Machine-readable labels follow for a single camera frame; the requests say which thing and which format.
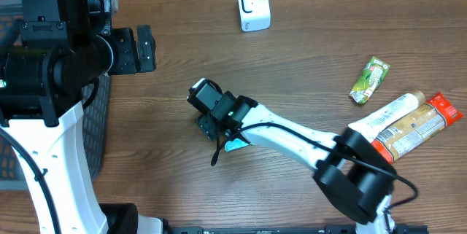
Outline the teal wet wipes pack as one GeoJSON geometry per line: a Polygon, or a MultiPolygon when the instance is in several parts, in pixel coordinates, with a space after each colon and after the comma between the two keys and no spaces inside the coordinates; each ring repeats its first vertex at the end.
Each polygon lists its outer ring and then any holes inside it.
{"type": "Polygon", "coordinates": [[[249,143],[247,143],[245,141],[242,141],[241,139],[234,139],[234,140],[231,140],[231,141],[227,141],[225,143],[224,150],[226,152],[232,152],[234,150],[238,150],[238,149],[247,147],[249,145],[250,145],[249,143]]]}

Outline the white tube gold cap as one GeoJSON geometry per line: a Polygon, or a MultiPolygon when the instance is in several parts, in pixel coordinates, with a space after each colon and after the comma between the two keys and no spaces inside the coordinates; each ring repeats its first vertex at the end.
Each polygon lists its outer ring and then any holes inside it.
{"type": "Polygon", "coordinates": [[[381,109],[350,123],[349,128],[359,132],[368,142],[372,142],[386,127],[414,111],[425,102],[425,95],[420,90],[403,94],[381,109]]]}

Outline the green snack pouch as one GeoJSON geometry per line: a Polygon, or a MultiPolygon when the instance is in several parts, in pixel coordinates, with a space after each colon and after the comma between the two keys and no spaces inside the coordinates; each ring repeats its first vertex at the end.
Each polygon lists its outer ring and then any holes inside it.
{"type": "Polygon", "coordinates": [[[357,104],[365,104],[382,83],[389,70],[389,63],[373,56],[353,85],[349,97],[357,104]]]}

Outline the orange spaghetti packet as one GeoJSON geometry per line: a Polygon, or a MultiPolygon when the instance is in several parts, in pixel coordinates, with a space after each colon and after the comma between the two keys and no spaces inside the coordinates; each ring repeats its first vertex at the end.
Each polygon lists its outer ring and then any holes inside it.
{"type": "Polygon", "coordinates": [[[385,128],[371,145],[389,164],[393,164],[463,117],[464,114],[438,92],[422,106],[385,128]]]}

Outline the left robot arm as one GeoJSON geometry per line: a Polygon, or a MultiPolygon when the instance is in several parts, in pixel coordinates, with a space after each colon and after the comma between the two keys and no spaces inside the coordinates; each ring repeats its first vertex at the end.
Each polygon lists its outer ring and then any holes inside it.
{"type": "Polygon", "coordinates": [[[1,136],[26,178],[42,233],[162,233],[132,203],[100,203],[85,156],[82,89],[154,71],[149,26],[113,28],[118,0],[21,0],[1,46],[1,136]]]}

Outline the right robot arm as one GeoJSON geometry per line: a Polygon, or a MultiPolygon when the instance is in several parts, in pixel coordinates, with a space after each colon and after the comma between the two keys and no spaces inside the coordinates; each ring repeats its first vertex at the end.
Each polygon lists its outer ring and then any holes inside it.
{"type": "Polygon", "coordinates": [[[307,167],[329,202],[355,221],[357,233],[395,230],[390,200],[396,172],[361,133],[306,128],[205,78],[189,89],[187,100],[201,114],[200,130],[217,144],[212,165],[221,151],[269,147],[307,167]]]}

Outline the white barcode scanner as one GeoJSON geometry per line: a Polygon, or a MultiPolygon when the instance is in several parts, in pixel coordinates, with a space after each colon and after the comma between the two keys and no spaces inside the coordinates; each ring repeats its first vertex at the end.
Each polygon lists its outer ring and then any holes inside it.
{"type": "Polygon", "coordinates": [[[265,30],[271,25],[269,0],[238,0],[243,32],[265,30]]]}

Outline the grey plastic shopping basket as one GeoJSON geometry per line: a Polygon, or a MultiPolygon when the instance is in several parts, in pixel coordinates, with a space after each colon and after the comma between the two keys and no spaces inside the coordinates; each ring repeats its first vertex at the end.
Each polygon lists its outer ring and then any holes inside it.
{"type": "MultiPolygon", "coordinates": [[[[21,0],[1,0],[1,38],[11,26],[13,18],[22,15],[21,0]]],[[[104,159],[111,79],[99,78],[99,91],[93,103],[84,110],[83,142],[90,177],[97,179],[104,159]]],[[[10,145],[1,139],[1,190],[27,190],[19,161],[10,145]]]]}

